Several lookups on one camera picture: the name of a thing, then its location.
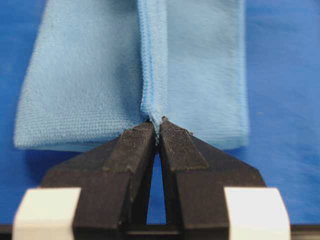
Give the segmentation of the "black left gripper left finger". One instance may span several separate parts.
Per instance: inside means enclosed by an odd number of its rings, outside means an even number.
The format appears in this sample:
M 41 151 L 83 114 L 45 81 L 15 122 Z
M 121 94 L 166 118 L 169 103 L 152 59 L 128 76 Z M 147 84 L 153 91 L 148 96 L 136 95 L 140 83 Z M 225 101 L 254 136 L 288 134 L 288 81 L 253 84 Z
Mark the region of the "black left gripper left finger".
M 121 240 L 127 227 L 147 222 L 154 157 L 154 125 L 145 122 L 50 168 L 40 185 L 81 189 L 75 239 Z

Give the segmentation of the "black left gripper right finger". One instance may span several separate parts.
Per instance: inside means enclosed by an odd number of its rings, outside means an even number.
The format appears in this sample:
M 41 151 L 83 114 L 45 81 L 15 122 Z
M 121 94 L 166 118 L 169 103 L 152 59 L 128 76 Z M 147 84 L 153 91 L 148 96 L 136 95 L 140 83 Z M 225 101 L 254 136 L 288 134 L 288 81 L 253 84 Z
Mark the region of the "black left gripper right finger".
M 159 131 L 166 222 L 184 240 L 227 240 L 225 187 L 265 187 L 253 166 L 163 118 Z

